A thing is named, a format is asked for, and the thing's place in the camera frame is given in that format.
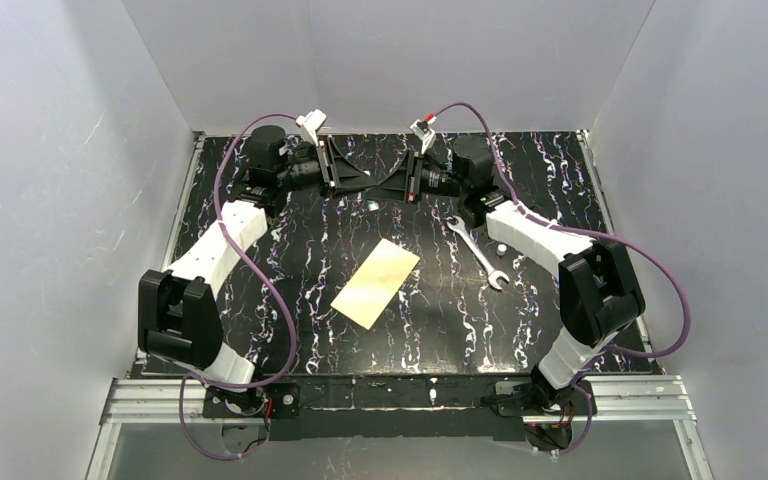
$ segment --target gray floor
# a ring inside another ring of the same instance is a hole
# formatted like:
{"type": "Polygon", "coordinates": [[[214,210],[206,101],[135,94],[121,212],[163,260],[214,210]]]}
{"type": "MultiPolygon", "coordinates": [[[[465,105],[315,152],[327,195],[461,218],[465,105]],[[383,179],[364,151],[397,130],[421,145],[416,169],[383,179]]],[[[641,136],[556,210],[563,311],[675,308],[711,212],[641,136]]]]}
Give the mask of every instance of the gray floor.
{"type": "MultiPolygon", "coordinates": [[[[224,452],[218,426],[194,430],[205,447],[224,452]]],[[[110,478],[673,480],[690,475],[673,422],[652,421],[594,422],[586,442],[557,462],[481,438],[361,437],[273,442],[242,463],[217,462],[193,450],[178,425],[127,424],[110,478]]]]}

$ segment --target wrench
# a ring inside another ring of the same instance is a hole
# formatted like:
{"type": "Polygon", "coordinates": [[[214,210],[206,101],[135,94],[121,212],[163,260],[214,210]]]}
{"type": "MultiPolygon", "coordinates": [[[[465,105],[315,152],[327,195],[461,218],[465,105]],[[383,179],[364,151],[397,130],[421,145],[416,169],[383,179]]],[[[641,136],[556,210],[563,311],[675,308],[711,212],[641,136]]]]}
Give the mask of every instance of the wrench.
{"type": "Polygon", "coordinates": [[[508,275],[501,270],[495,269],[493,265],[490,264],[490,260],[487,260],[487,257],[484,256],[484,252],[482,252],[481,249],[478,248],[478,245],[472,241],[472,237],[470,237],[469,232],[466,231],[466,227],[464,226],[463,219],[461,217],[455,215],[454,217],[447,218],[446,226],[449,227],[449,230],[457,233],[458,236],[460,236],[463,241],[466,242],[466,246],[472,250],[473,254],[475,254],[475,258],[478,259],[478,263],[480,263],[481,266],[484,267],[484,270],[487,272],[487,283],[489,283],[491,287],[495,288],[496,290],[501,290],[502,286],[499,285],[499,279],[504,280],[505,283],[511,283],[511,279],[508,278],[508,275]]]}

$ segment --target yellow rectangular board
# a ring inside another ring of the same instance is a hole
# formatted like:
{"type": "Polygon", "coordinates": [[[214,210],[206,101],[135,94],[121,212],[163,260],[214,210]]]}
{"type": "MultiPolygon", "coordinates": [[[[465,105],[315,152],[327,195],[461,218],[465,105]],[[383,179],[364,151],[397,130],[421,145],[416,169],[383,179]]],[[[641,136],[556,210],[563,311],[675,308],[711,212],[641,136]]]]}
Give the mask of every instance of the yellow rectangular board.
{"type": "Polygon", "coordinates": [[[369,330],[417,262],[413,253],[381,239],[331,306],[369,330]]]}

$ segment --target wall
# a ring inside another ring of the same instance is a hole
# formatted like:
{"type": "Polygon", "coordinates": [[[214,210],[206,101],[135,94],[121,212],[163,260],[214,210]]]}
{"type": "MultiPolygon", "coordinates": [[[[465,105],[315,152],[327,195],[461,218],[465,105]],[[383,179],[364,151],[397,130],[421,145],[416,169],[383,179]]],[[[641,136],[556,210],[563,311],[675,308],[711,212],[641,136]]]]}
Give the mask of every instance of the wall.
{"type": "MultiPolygon", "coordinates": [[[[462,100],[498,130],[593,125],[652,0],[125,0],[197,130],[320,108],[334,131],[406,132],[462,100]]],[[[475,131],[468,112],[446,130],[475,131]]]]}
{"type": "Polygon", "coordinates": [[[191,151],[119,0],[0,0],[0,478],[83,478],[191,151]]]}
{"type": "MultiPolygon", "coordinates": [[[[768,2],[657,1],[592,143],[619,232],[690,292],[690,340],[664,364],[715,476],[768,478],[768,2]]],[[[642,275],[664,347],[678,305],[642,275]]]]}

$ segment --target silver wrench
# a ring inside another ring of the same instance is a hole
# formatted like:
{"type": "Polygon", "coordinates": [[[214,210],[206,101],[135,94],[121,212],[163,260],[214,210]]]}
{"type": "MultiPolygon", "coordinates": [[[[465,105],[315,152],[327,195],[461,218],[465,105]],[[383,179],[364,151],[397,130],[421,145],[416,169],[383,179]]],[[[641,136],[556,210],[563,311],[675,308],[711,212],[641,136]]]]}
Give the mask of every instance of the silver wrench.
{"type": "Polygon", "coordinates": [[[489,283],[491,287],[496,290],[501,290],[502,286],[499,285],[499,279],[504,280],[505,283],[511,283],[511,279],[508,278],[508,275],[501,270],[496,270],[493,265],[490,264],[490,260],[487,260],[487,257],[484,256],[484,252],[482,252],[481,249],[478,248],[478,245],[472,241],[472,237],[470,237],[469,232],[466,231],[466,226],[461,217],[455,215],[454,217],[447,218],[446,226],[449,227],[449,230],[457,233],[466,243],[466,246],[472,250],[473,254],[475,254],[478,263],[480,263],[481,266],[484,267],[484,271],[487,272],[487,283],[489,283]]]}

